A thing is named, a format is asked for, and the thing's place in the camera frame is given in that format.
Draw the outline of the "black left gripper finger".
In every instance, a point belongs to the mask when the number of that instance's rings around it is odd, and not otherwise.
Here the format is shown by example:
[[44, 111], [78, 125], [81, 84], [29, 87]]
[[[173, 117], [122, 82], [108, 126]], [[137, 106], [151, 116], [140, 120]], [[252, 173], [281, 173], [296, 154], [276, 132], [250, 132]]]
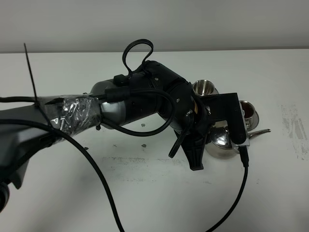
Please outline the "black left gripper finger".
[[198, 134], [187, 135], [181, 147], [186, 155], [190, 169], [192, 171], [203, 170], [202, 158], [205, 148], [205, 136]]

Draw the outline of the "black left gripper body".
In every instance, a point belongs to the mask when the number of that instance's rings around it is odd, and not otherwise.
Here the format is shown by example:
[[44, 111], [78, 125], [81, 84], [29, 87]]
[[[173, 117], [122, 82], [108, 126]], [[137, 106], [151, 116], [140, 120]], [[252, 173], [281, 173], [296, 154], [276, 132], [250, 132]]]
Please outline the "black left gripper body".
[[204, 145], [207, 140], [207, 110], [194, 94], [191, 83], [156, 61], [143, 61], [125, 76], [125, 123], [158, 113], [165, 123], [153, 131], [126, 134], [146, 137], [171, 126], [176, 145]]

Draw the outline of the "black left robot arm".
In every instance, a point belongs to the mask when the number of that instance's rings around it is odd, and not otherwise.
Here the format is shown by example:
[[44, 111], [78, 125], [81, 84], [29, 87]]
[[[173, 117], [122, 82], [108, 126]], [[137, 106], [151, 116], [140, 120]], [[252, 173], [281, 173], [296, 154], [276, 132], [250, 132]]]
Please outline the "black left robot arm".
[[192, 170], [201, 157], [212, 123], [191, 83], [156, 61], [143, 61], [127, 75], [96, 83], [90, 93], [51, 97], [7, 97], [1, 102], [28, 106], [0, 113], [0, 206], [9, 200], [9, 184], [19, 189], [29, 159], [38, 151], [90, 128], [106, 127], [148, 137], [172, 127], [177, 140], [169, 156], [182, 148]]

